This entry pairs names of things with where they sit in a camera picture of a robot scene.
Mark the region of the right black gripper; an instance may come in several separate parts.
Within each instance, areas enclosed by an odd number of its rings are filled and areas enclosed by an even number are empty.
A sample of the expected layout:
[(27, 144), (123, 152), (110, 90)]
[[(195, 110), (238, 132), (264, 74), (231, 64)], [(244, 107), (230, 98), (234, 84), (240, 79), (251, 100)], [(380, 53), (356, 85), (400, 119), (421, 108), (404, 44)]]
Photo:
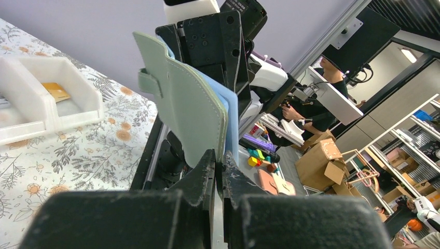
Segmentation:
[[(189, 64), (235, 92), (242, 118), (251, 104), (251, 93), (240, 13), (232, 10), (190, 18), (178, 22), (177, 27), (186, 41)], [(184, 62), (177, 27), (159, 26), (155, 34), (178, 61)]]

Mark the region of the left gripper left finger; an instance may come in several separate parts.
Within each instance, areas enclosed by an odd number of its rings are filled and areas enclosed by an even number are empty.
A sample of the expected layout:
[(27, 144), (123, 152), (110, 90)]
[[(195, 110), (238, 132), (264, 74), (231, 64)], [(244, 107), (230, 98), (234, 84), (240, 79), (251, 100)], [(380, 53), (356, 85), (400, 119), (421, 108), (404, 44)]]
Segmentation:
[(50, 197), (20, 248), (211, 248), (215, 152), (170, 189)]

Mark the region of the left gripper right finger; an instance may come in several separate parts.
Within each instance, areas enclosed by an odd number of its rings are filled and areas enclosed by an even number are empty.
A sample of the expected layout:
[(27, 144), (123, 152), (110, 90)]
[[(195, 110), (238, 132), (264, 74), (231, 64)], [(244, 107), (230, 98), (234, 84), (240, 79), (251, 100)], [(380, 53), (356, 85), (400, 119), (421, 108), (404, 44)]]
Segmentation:
[(264, 191), (230, 151), (217, 165), (229, 248), (391, 248), (378, 214), (357, 197)]

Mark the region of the green leather card holder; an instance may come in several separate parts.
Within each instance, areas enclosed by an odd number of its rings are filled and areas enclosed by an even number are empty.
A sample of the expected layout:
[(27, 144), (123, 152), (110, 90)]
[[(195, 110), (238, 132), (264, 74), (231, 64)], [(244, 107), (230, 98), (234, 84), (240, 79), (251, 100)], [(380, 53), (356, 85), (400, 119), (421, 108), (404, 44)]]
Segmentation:
[(186, 163), (195, 167), (208, 149), (222, 161), (239, 159), (237, 95), (194, 67), (178, 61), (159, 36), (133, 32), (143, 58), (139, 88), (155, 96), (161, 121), (179, 139)]

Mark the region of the orange credit card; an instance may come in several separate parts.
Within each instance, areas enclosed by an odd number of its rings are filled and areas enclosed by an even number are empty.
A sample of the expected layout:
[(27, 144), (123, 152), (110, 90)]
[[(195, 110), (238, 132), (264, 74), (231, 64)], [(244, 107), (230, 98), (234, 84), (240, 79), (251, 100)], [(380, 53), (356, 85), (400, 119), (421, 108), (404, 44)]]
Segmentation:
[(56, 103), (71, 98), (70, 94), (56, 82), (42, 82), (41, 85), (50, 93)]

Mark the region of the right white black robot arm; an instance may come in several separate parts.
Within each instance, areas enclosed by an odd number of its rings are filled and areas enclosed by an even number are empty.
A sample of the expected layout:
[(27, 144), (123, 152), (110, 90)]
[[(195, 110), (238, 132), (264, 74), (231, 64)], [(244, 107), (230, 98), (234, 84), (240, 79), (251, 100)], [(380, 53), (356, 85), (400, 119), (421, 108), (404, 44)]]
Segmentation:
[(239, 132), (275, 110), (294, 86), (280, 63), (254, 51), (267, 22), (258, 1), (164, 1), (167, 24), (156, 34), (177, 60), (208, 75), (238, 96)]

